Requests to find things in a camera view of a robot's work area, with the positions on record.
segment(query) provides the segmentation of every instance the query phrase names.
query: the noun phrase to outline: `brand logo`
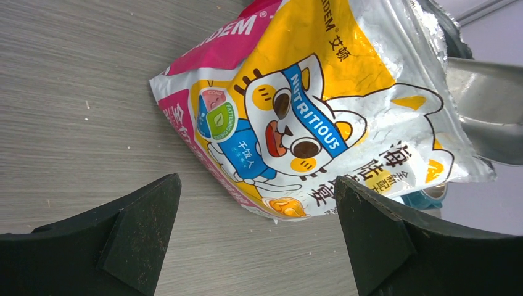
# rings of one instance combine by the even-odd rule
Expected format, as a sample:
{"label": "brand logo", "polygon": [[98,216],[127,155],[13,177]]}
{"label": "brand logo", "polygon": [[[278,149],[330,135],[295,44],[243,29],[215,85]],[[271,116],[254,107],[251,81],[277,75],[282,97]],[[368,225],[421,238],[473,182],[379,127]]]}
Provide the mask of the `brand logo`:
{"label": "brand logo", "polygon": [[323,20],[325,21],[325,32],[334,29],[336,25],[333,23],[334,19],[332,18],[331,12],[331,2],[330,0],[321,0],[323,5]]}
{"label": "brand logo", "polygon": [[241,20],[229,23],[215,31],[211,34],[211,36],[205,38],[200,44],[192,48],[190,51],[187,51],[184,55],[191,52],[193,49],[196,49],[206,43],[209,43],[213,41],[214,39],[227,36],[227,35],[250,35],[250,32],[252,31],[252,27],[254,26],[254,23],[256,22],[257,15],[253,15],[249,18],[242,18]]}
{"label": "brand logo", "polygon": [[302,89],[302,74],[297,65],[283,71],[292,85],[292,110],[298,120],[314,134],[331,157],[337,157],[348,147],[332,122],[310,101]]}

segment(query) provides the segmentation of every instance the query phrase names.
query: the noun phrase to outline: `cat food bag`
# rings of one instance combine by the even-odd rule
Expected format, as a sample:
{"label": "cat food bag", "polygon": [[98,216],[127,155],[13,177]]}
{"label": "cat food bag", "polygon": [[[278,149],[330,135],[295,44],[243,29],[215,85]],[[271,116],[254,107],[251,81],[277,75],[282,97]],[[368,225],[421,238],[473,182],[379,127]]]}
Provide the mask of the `cat food bag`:
{"label": "cat food bag", "polygon": [[399,202],[494,179],[461,129],[445,53],[413,0],[257,0],[150,85],[242,207],[295,221],[337,213],[337,176]]}

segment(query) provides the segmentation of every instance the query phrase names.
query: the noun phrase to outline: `wooden table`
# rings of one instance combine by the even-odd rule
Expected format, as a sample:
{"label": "wooden table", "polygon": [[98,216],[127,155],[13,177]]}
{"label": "wooden table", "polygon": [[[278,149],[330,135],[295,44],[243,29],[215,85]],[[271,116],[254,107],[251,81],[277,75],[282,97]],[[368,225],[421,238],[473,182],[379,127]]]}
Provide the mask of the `wooden table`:
{"label": "wooden table", "polygon": [[179,173],[157,295],[357,295],[338,217],[242,209],[159,112],[148,79],[242,0],[16,0],[0,10],[0,232],[33,228]]}

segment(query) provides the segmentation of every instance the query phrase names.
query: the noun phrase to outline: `cartoon cat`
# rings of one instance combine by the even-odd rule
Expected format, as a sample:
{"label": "cartoon cat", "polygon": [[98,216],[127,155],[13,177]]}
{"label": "cartoon cat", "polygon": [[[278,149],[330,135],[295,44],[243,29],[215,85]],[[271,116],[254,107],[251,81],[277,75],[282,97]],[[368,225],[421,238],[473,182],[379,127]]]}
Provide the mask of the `cartoon cat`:
{"label": "cartoon cat", "polygon": [[[226,142],[208,146],[210,155],[233,180],[269,191],[289,191],[301,185],[271,184],[270,180],[278,173],[302,181],[325,173],[325,165],[363,137],[366,120],[361,115],[332,110],[321,100],[323,79],[310,79],[323,77],[315,55],[283,71],[263,76],[255,70],[254,75],[253,81],[244,77],[245,90],[235,86],[246,98],[249,120],[240,120]],[[255,161],[250,167],[237,161],[244,144]]]}
{"label": "cartoon cat", "polygon": [[[403,165],[403,160],[406,160],[404,158],[408,157],[411,163],[417,165],[409,167],[412,173],[403,180],[404,182],[412,186],[426,186],[438,185],[448,179],[454,155],[443,148],[440,141],[446,140],[446,135],[435,134],[430,120],[432,115],[438,114],[443,108],[443,99],[435,92],[419,86],[397,83],[365,96],[337,97],[330,99],[328,103],[333,109],[356,110],[368,119],[365,138],[371,141],[362,141],[361,145],[346,152],[347,159],[353,159],[353,165],[358,162],[364,165],[369,162],[369,157],[376,157],[382,159],[382,164],[398,171]],[[374,150],[379,146],[389,150],[378,151],[377,155],[368,155],[369,149]],[[327,169],[338,175],[356,174],[354,171],[344,171],[339,166],[327,166]]]}
{"label": "cartoon cat", "polygon": [[[245,97],[249,119],[240,119],[232,137],[211,142],[208,151],[231,179],[263,191],[300,189],[299,183],[327,173],[335,158],[350,153],[369,132],[373,142],[387,140],[387,134],[381,133],[384,125],[392,124],[387,120],[413,120],[425,134],[433,134],[430,121],[420,112],[437,112],[443,104],[439,97],[427,100],[426,96],[437,96],[429,90],[405,84],[367,96],[323,101],[323,73],[314,54],[281,71],[262,75],[254,70],[253,74],[254,80],[243,77],[245,89],[234,86]],[[381,125],[369,130],[367,118],[382,120]]]}

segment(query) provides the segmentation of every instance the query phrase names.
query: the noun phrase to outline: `metal scoop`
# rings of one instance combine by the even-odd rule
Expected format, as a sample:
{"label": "metal scoop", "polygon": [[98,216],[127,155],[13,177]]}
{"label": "metal scoop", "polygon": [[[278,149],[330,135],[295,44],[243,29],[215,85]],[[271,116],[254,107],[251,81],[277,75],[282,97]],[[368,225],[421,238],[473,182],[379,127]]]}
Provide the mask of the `metal scoop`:
{"label": "metal scoop", "polygon": [[449,57],[447,84],[477,153],[523,166],[523,67]]}

